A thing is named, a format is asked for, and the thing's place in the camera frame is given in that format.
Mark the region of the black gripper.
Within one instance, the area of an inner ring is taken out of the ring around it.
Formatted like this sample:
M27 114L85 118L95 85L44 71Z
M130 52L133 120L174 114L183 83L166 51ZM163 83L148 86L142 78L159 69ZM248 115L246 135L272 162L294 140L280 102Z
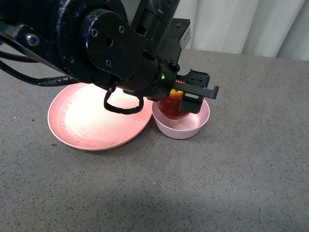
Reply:
M204 98L216 99L219 87L207 88L210 81L207 73L190 70L186 75L179 75L178 65L170 65L160 58L155 67L155 72L137 75L120 88L125 94L152 101L169 95L170 101L181 101L180 111L193 114L200 112Z

